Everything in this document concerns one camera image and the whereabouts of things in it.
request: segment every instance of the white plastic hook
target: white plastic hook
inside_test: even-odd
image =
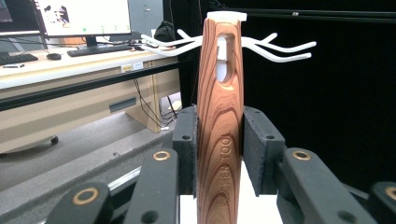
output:
[[[317,42],[313,41],[313,42],[309,42],[307,44],[303,44],[294,48],[281,48],[279,46],[270,44],[269,42],[274,40],[277,37],[276,33],[273,33],[271,35],[268,35],[266,38],[264,38],[262,41],[257,40],[257,39],[253,39],[250,37],[241,37],[242,39],[242,47],[243,48],[248,48],[253,50],[254,52],[260,54],[262,57],[275,62],[275,63],[288,63],[288,62],[293,62],[293,61],[297,61],[297,60],[302,60],[302,59],[307,59],[310,58],[312,56],[311,53],[305,53],[305,54],[299,54],[299,55],[294,55],[294,56],[290,56],[290,57],[278,57],[275,56],[274,54],[268,52],[265,49],[259,48],[257,45],[263,46],[263,47],[267,47],[268,49],[274,49],[280,52],[285,52],[285,53],[292,53],[292,52],[296,52],[296,51],[300,51],[303,49],[309,49],[314,47]]]

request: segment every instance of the gray floor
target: gray floor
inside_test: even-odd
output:
[[[163,113],[169,113],[167,99],[162,102]],[[146,149],[169,144],[174,126],[152,133],[119,113],[57,134],[56,145],[48,142],[1,157],[0,223],[38,223],[75,185],[108,184],[132,171],[142,164]]]

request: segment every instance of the black backdrop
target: black backdrop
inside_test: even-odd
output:
[[[279,10],[278,15],[276,10],[271,15],[248,14],[242,23],[244,36],[263,39],[278,33],[272,43],[282,47],[318,42],[306,50],[312,52],[311,59],[293,63],[272,63],[244,49],[245,104],[263,111],[288,147],[316,152],[344,183],[368,191],[374,182],[396,181],[395,2],[220,2],[230,10]],[[207,1],[200,3],[198,8],[195,1],[172,1],[176,28],[200,33],[197,18],[200,13],[205,18]],[[189,7],[178,7],[182,4]],[[295,18],[285,16],[283,9],[313,10],[309,12],[318,15]],[[335,17],[321,17],[322,10]],[[180,73],[183,106],[196,102],[195,76],[196,68]]]

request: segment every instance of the wooden object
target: wooden object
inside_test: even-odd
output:
[[[241,24],[205,20],[199,69],[198,223],[236,223],[244,109]],[[218,38],[227,42],[227,75],[216,77]]]

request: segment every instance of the oval hole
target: oval hole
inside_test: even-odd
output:
[[[216,78],[223,82],[227,76],[227,40],[224,36],[218,37],[218,60],[216,62]]]

